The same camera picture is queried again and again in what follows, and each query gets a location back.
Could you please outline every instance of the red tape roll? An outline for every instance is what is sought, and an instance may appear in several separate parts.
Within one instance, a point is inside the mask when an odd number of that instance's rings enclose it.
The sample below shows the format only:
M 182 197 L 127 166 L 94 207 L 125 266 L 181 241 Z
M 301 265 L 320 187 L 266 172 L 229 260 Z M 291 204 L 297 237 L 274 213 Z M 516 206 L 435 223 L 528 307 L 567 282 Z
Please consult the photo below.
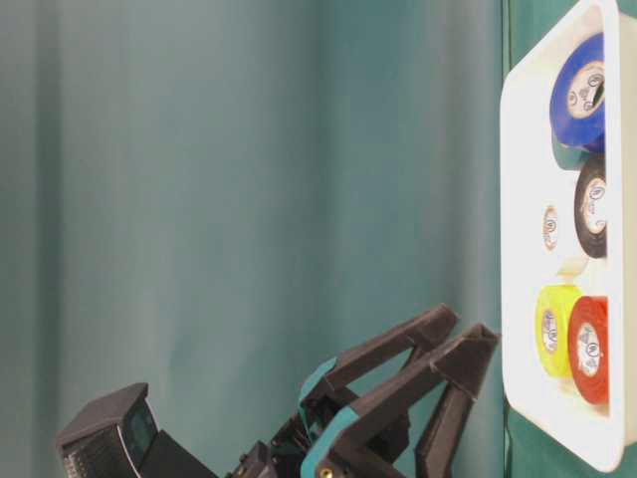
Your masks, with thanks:
M 568 359 L 575 385 L 586 401 L 608 403 L 608 302 L 577 300 L 568 324 Z

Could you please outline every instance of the white tray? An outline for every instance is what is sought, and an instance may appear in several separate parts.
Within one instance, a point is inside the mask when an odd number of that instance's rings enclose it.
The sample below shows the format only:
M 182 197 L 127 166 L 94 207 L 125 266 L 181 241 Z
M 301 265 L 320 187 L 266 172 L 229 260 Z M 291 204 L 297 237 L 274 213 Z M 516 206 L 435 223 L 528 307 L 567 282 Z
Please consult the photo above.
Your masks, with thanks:
M 572 379 L 542 369 L 533 335 L 539 290 L 566 282 L 542 251 L 542 214 L 555 185 L 576 180 L 551 150 L 548 106 L 570 53 L 604 32 L 607 258 L 571 279 L 608 298 L 609 404 L 592 406 Z M 614 1 L 582 0 L 516 65 L 501 100 L 503 373 L 511 406 L 600 471 L 637 441 L 637 21 Z

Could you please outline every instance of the electrical tape roll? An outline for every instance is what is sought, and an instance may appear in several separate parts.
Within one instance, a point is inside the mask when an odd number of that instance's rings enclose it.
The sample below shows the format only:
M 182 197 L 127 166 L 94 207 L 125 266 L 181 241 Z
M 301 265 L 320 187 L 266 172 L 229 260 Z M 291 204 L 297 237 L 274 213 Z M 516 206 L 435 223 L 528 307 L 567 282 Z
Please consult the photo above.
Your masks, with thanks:
M 579 298 L 568 326 L 568 357 L 575 385 L 586 401 L 608 403 L 608 301 Z
M 577 237 L 573 221 L 573 197 L 577 184 L 574 173 L 559 174 L 548 180 L 542 196 L 541 233 L 537 227 L 542 262 L 552 275 L 574 277 L 588 264 L 588 254 Z
M 562 66 L 550 97 L 550 125 L 564 146 L 604 152 L 604 37 L 584 41 Z
M 606 173 L 604 156 L 591 156 L 582 167 L 575 187 L 575 230 L 584 252 L 593 258 L 606 256 Z
M 561 169 L 567 171 L 579 171 L 592 154 L 583 149 L 564 146 L 557 140 L 554 133 L 550 136 L 550 143 L 555 162 Z
M 550 376 L 570 377 L 568 322 L 581 297 L 572 284 L 546 286 L 535 305 L 535 346 L 542 367 Z

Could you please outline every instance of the black tape roll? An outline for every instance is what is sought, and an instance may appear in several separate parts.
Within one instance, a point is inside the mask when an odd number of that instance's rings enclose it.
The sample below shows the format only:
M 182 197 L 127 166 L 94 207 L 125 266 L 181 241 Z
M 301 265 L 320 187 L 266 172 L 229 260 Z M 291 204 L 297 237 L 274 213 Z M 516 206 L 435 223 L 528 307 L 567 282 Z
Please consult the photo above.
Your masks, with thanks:
M 575 187 L 575 230 L 590 257 L 606 256 L 606 171 L 603 154 L 592 155 L 581 168 Z

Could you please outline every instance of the yellow tape roll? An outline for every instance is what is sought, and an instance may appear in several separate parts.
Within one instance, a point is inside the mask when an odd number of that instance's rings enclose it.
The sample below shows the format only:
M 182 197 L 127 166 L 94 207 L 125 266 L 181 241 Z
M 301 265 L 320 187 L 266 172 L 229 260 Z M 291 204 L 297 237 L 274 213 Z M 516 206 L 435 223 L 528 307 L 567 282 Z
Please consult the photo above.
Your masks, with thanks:
M 535 305 L 535 345 L 539 361 L 551 376 L 571 376 L 568 321 L 581 292 L 571 284 L 546 286 Z

